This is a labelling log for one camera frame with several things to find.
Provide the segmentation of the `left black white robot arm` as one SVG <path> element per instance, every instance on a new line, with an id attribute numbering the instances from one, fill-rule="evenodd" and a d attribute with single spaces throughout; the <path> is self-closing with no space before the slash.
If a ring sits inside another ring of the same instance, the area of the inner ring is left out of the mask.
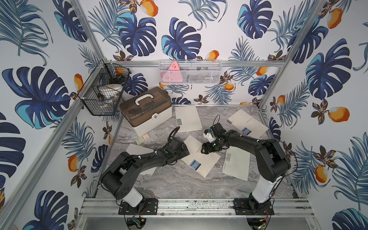
<path id="1" fill-rule="evenodd" d="M 141 155 L 119 154 L 102 174 L 102 187 L 133 208 L 141 206 L 144 197 L 134 187 L 140 173 L 155 167 L 175 165 L 190 154 L 185 143 L 175 137 L 179 129 L 178 126 L 170 133 L 168 142 L 162 148 Z"/>

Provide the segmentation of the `large cream notebook blue label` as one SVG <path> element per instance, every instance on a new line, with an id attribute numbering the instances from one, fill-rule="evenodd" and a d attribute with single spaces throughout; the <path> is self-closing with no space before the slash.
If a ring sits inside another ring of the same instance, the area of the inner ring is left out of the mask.
<path id="1" fill-rule="evenodd" d="M 220 159 L 220 156 L 215 152 L 210 154 L 201 153 L 202 143 L 192 136 L 189 136 L 184 143 L 188 148 L 189 155 L 182 158 L 182 161 L 202 177 L 206 178 Z"/>

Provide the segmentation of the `green circuit board left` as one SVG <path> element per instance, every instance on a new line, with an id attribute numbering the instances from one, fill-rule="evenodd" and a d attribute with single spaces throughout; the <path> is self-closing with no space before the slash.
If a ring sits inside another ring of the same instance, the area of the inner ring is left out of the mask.
<path id="1" fill-rule="evenodd" d="M 127 219 L 127 224 L 129 226 L 140 226 L 143 227 L 146 224 L 146 219 L 145 218 L 137 218 L 137 217 L 131 217 Z"/>

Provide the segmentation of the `cream spiral notebook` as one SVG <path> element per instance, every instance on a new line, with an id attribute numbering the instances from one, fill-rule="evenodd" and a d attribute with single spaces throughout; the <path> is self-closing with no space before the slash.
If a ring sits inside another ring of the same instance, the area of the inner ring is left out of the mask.
<path id="1" fill-rule="evenodd" d="M 195 105 L 179 106 L 175 108 L 178 132 L 190 132 L 202 129 L 201 120 Z"/>

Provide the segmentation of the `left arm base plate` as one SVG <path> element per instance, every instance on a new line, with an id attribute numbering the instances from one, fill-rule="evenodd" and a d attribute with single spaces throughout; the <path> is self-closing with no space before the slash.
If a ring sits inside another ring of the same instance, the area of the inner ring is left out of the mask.
<path id="1" fill-rule="evenodd" d="M 143 198 L 143 200 L 133 207 L 129 203 L 122 201 L 119 206 L 119 215 L 157 215 L 159 200 L 156 198 Z"/>

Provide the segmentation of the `brown lid storage box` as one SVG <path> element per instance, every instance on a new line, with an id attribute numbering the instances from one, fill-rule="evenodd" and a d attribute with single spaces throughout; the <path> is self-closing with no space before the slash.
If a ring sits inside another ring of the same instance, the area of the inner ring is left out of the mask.
<path id="1" fill-rule="evenodd" d="M 173 115 L 171 97 L 160 87 L 152 88 L 120 104 L 122 115 L 142 136 Z"/>

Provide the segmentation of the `small card on table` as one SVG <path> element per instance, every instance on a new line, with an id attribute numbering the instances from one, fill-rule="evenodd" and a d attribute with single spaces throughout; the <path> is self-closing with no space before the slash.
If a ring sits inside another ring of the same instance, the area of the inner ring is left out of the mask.
<path id="1" fill-rule="evenodd" d="M 138 145 L 141 145 L 142 143 L 149 141 L 149 140 L 150 140 L 150 136 L 148 133 L 145 133 L 142 136 L 139 136 L 138 138 L 135 139 Z"/>

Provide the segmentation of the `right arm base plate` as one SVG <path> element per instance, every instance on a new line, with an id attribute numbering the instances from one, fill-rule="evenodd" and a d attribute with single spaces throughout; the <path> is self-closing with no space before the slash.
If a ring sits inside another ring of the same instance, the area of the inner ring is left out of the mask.
<path id="1" fill-rule="evenodd" d="M 236 215 L 244 216 L 267 216 L 274 215 L 272 202 L 267 200 L 264 203 L 258 203 L 253 198 L 236 198 L 233 201 L 233 207 Z"/>

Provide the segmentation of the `white bowl in basket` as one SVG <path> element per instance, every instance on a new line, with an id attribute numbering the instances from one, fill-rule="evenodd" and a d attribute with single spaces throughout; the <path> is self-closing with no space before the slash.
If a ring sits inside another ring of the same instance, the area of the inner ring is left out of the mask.
<path id="1" fill-rule="evenodd" d="M 103 85 L 98 88 L 99 94 L 103 96 L 104 99 L 110 99 L 111 97 L 118 96 L 122 90 L 123 86 L 120 84 L 108 84 Z"/>

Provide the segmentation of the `aluminium front rail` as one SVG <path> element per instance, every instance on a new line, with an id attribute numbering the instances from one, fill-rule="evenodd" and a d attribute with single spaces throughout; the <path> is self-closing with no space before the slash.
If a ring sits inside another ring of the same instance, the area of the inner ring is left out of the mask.
<path id="1" fill-rule="evenodd" d="M 113 198 L 87 198 L 80 210 L 81 217 L 133 216 L 128 205 L 122 208 Z M 273 198 L 257 212 L 246 211 L 244 199 L 236 198 L 159 198 L 151 199 L 138 213 L 158 218 L 313 218 L 314 213 L 304 198 Z"/>

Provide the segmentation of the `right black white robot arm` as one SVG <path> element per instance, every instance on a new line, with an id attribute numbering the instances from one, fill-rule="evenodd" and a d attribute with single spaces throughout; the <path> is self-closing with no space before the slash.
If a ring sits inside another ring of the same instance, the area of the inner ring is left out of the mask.
<path id="1" fill-rule="evenodd" d="M 217 152 L 225 147 L 236 147 L 256 157 L 260 179 L 249 199 L 257 204 L 270 200 L 273 191 L 291 168 L 290 160 L 276 139 L 260 140 L 236 130 L 227 131 L 220 123 L 206 129 L 204 137 L 208 142 L 202 145 L 202 154 Z"/>

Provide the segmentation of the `white mesh wall shelf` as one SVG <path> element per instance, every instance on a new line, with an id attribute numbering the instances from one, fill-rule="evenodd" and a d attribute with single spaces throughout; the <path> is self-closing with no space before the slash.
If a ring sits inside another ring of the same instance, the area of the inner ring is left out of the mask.
<path id="1" fill-rule="evenodd" d="M 183 76 L 181 83 L 161 83 L 169 84 L 217 84 L 220 81 L 222 63 L 217 60 L 161 60 L 158 65 L 160 71 L 168 70 L 173 61 L 179 63 L 179 68 Z"/>

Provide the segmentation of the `cream notebook back right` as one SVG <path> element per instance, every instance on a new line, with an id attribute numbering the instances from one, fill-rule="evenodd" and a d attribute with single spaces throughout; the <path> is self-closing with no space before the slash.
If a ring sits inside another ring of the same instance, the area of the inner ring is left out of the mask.
<path id="1" fill-rule="evenodd" d="M 238 129 L 241 134 L 252 138 L 260 138 L 268 130 L 267 126 L 241 109 L 230 116 L 227 122 Z"/>

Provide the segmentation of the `pink triangle item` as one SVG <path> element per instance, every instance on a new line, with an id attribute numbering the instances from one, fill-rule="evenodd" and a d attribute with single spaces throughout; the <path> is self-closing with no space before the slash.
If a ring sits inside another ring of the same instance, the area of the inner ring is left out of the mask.
<path id="1" fill-rule="evenodd" d="M 179 68 L 179 63 L 173 61 L 168 70 L 161 71 L 162 83 L 181 83 L 183 76 Z"/>

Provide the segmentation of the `pale green spiral notebook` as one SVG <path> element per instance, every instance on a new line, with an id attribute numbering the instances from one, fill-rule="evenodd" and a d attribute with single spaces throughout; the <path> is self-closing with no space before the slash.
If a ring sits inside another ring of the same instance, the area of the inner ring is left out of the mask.
<path id="1" fill-rule="evenodd" d="M 251 153 L 237 147 L 229 147 L 226 152 L 222 172 L 232 177 L 248 181 Z"/>

